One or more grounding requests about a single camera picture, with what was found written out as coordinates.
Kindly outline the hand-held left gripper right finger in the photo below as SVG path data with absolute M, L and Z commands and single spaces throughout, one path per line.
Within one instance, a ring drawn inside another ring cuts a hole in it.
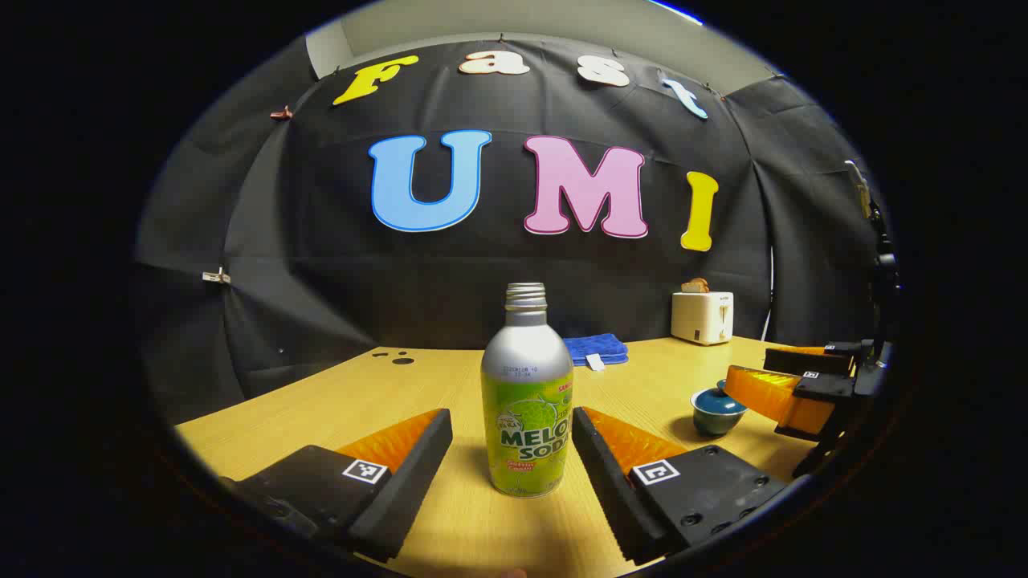
M 572 437 L 622 556 L 638 566 L 708 549 L 787 487 L 715 444 L 684 449 L 588 407 L 573 411 Z

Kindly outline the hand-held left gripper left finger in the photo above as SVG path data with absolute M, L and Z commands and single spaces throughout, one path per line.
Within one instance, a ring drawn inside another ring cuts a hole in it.
M 452 439 L 451 413 L 433 409 L 340 449 L 308 444 L 221 482 L 301 537 L 386 563 L 399 556 Z

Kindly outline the green label aluminium water bottle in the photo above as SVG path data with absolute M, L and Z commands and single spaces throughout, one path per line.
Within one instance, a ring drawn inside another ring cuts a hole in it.
M 504 325 L 481 362 L 488 474 L 507 496 L 544 496 L 565 472 L 573 362 L 547 311 L 544 284 L 507 285 Z

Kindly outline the white toaster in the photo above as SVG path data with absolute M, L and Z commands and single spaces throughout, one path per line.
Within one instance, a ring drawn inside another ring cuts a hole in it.
M 733 337 L 734 294 L 671 294 L 671 335 L 690 344 L 727 344 Z

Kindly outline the blue towel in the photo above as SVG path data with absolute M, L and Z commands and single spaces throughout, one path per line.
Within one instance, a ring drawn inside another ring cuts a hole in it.
M 588 366 L 587 358 L 598 356 L 602 365 L 624 364 L 628 361 L 628 348 L 612 333 L 577 338 L 565 338 L 570 359 L 575 366 Z

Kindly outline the black backdrop cloth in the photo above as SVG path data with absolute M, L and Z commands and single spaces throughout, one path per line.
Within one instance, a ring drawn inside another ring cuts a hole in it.
M 334 105 L 298 38 L 217 99 L 152 186 L 133 256 L 147 380 L 170 423 L 227 409 L 378 345 L 481 350 L 510 282 L 541 282 L 564 337 L 671 334 L 700 277 L 735 333 L 873 336 L 862 154 L 775 75 L 721 95 L 563 38 L 413 56 Z M 292 120 L 269 113 L 283 106 Z M 225 270 L 231 284 L 201 281 Z

